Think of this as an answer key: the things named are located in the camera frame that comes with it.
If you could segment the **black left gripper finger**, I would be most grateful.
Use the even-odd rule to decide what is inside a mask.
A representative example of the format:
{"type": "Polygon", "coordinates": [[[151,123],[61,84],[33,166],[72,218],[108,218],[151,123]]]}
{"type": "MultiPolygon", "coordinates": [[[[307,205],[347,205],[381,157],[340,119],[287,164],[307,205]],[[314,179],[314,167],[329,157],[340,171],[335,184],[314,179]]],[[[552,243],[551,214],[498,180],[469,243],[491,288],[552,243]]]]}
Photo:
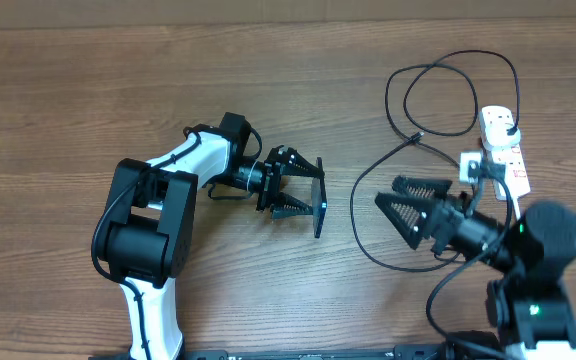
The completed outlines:
{"type": "Polygon", "coordinates": [[[293,216],[309,216],[313,214],[313,208],[301,200],[283,192],[277,195],[270,206],[272,219],[284,219],[293,216]]]}
{"type": "Polygon", "coordinates": [[[322,178],[324,171],[307,161],[297,150],[292,147],[280,149],[280,168],[283,175],[322,178]]]}

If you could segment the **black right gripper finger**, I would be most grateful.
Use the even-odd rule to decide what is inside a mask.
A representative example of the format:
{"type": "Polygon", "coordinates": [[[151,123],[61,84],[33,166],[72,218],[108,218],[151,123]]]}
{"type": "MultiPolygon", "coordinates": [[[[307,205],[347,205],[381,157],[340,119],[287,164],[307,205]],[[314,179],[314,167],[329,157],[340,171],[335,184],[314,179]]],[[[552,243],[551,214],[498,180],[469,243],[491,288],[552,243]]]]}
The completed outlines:
{"type": "Polygon", "coordinates": [[[406,176],[397,176],[392,182],[392,190],[394,192],[422,198],[443,199],[447,196],[451,186],[451,180],[406,176]]]}
{"type": "Polygon", "coordinates": [[[398,193],[378,193],[375,204],[392,223],[407,245],[416,250],[424,238],[423,227],[435,200],[398,193]]]}

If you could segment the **blue Samsung Galaxy smartphone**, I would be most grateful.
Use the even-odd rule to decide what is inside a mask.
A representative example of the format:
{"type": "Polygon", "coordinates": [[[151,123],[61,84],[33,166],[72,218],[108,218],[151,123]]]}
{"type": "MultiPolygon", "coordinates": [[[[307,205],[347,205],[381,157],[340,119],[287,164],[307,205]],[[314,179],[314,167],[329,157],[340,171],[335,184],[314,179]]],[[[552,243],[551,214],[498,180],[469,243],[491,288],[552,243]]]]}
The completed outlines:
{"type": "Polygon", "coordinates": [[[314,237],[321,236],[323,223],[328,207],[327,195],[325,189],[325,172],[323,169],[322,158],[317,158],[317,167],[321,172],[320,176],[315,178],[312,182],[311,196],[312,196],[312,210],[313,210],[313,231],[314,237]]]}

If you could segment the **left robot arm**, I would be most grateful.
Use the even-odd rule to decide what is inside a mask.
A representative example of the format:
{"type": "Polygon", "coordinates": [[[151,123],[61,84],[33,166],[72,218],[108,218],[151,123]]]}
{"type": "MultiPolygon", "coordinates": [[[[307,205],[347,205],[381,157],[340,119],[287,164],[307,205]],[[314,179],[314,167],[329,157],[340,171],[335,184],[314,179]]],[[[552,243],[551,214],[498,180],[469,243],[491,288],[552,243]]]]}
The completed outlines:
{"type": "Polygon", "coordinates": [[[126,158],[114,171],[91,239],[95,270],[122,289],[132,344],[125,359],[181,359],[185,338],[176,315],[176,279],[189,255],[197,193],[218,184],[257,198],[274,219],[310,216],[319,236],[327,210],[325,172],[280,145],[266,160],[245,152],[258,132],[227,112],[218,126],[187,127],[185,140],[148,161],[126,158]]]}

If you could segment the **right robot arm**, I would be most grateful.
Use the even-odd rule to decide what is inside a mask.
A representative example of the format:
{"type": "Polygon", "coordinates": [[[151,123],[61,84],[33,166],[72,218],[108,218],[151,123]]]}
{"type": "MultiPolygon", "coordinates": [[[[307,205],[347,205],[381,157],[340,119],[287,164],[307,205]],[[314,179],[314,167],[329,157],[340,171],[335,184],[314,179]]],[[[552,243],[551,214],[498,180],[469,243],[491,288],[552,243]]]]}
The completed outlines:
{"type": "Polygon", "coordinates": [[[576,259],[576,213],[537,202],[518,220],[499,222],[477,211],[478,194],[449,194],[449,180],[397,177],[377,207],[411,249],[431,239],[466,261],[502,273],[487,285],[494,333],[452,332],[433,359],[576,359],[576,319],[563,274],[576,259]]]}

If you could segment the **white charger plug adapter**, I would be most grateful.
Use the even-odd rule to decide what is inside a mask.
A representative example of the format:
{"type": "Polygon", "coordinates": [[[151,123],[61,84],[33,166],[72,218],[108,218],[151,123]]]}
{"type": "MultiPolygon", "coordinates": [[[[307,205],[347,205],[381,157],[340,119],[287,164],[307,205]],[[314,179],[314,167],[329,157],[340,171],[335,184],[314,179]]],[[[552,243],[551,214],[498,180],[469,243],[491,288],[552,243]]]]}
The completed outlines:
{"type": "Polygon", "coordinates": [[[518,145],[521,141],[521,131],[511,124],[484,125],[481,130],[483,147],[488,151],[498,151],[518,145]]]}

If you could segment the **white power strip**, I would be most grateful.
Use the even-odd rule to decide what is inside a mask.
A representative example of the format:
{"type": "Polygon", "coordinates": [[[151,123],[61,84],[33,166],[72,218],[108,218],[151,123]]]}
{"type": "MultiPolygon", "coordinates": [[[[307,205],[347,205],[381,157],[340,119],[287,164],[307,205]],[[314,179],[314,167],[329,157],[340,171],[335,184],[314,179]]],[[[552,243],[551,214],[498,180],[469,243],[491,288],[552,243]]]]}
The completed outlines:
{"type": "MultiPolygon", "coordinates": [[[[512,112],[508,108],[498,105],[483,107],[480,110],[478,119],[480,133],[484,125],[502,123],[511,124],[513,127],[515,125],[512,112]]],[[[517,200],[531,191],[523,154],[519,144],[498,151],[488,151],[485,148],[484,150],[490,161],[502,164],[506,167],[505,183],[510,190],[513,200],[517,200]]]]}

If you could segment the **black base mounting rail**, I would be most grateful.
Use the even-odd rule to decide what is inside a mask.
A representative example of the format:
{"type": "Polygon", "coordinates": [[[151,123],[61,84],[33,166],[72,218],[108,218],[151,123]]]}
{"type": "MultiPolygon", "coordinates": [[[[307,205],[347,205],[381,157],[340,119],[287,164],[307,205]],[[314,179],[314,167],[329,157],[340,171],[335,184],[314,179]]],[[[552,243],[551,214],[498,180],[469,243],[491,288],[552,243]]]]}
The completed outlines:
{"type": "Polygon", "coordinates": [[[457,360],[490,359],[467,354],[445,344],[396,345],[391,349],[303,350],[293,352],[227,352],[226,350],[185,351],[180,360],[457,360]]]}

